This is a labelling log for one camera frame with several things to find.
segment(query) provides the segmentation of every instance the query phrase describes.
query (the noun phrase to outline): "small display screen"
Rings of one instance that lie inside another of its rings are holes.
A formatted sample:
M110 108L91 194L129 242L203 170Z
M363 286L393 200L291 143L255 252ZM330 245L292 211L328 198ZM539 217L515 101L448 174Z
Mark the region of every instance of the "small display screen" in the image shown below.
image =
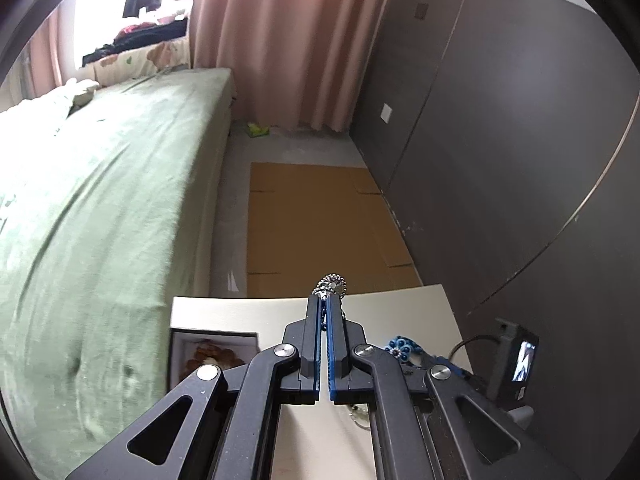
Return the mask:
M519 383L526 381L529 378L529 371L531 370L531 364L533 362L533 354L536 351L536 346L532 345L529 341L523 341L520 345L520 351L518 352L518 361L516 362L516 369L513 373L513 379L511 382Z

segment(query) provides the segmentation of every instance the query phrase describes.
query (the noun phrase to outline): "metal chain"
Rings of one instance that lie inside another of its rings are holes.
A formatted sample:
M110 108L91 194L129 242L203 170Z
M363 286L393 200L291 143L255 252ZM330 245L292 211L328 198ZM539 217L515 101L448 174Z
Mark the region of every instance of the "metal chain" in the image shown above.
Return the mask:
M340 310L342 312L342 319L346 319L344 311L342 310L342 298L347 293L347 282L340 274L328 274L322 280L318 282L314 288L312 294L315 294L321 300L326 300L329 294L337 294L340 298ZM322 330L326 332L326 306L322 308Z

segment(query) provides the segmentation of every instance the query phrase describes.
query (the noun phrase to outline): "silver pivot bolt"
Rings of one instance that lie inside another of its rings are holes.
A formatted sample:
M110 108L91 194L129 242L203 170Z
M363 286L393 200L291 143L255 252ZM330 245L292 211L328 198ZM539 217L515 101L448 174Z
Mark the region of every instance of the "silver pivot bolt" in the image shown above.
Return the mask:
M218 376L218 367L216 365L203 365L196 371L196 375L203 381L211 381Z
M281 345L277 345L276 348L273 349L273 353L278 357L290 357L296 351L296 347L290 345L289 343L283 343Z
M439 381L445 381L451 377L451 370L445 365L435 365L430 373L431 377Z
M363 344L356 346L356 348L353 349L353 352L358 357L368 357L373 354L374 350L375 348L372 345Z

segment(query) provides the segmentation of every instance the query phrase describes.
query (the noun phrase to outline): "light switch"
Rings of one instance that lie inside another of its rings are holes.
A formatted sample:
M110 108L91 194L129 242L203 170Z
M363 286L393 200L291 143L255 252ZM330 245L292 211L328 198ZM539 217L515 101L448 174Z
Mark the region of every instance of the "light switch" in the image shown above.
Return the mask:
M389 106L388 104L385 103L385 105L382 107L382 113L380 114L380 118L385 121L386 124L389 124L389 119L391 118L391 112L393 110L391 109L391 106Z

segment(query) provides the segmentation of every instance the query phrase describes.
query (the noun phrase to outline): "cardboard sheet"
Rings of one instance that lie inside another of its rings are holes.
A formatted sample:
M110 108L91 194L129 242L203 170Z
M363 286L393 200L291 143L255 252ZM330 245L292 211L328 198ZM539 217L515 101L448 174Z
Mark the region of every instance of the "cardboard sheet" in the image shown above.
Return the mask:
M249 298L303 298L329 272L350 294L422 285L364 168L254 162L247 235Z

